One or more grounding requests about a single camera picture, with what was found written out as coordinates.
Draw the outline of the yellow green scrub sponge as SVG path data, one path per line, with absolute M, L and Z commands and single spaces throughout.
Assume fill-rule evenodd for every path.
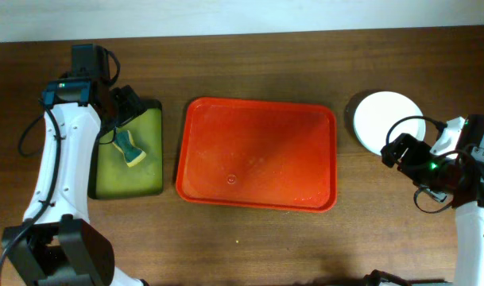
M 146 157 L 146 152 L 135 145 L 129 130 L 118 131 L 112 144 L 122 154 L 129 168 L 141 163 Z

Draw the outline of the cream white plate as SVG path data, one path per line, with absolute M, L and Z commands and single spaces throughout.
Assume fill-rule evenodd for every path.
M 422 116 L 420 108 L 408 97 L 393 91 L 378 91 L 366 96 L 353 116 L 354 134 L 370 152 L 380 156 L 390 128 L 399 120 Z

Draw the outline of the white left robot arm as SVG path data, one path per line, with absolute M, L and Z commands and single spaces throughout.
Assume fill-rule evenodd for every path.
M 116 267 L 111 243 L 89 223 L 88 180 L 103 113 L 113 114 L 107 83 L 51 82 L 42 93 L 45 145 L 37 186 L 19 226 L 2 235 L 27 285 L 143 285 Z

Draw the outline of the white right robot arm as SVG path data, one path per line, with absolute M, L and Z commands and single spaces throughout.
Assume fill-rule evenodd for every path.
M 484 285 L 484 141 L 465 131 L 445 153 L 403 133 L 381 150 L 382 161 L 417 187 L 414 200 L 427 194 L 455 211 L 458 254 L 454 285 Z

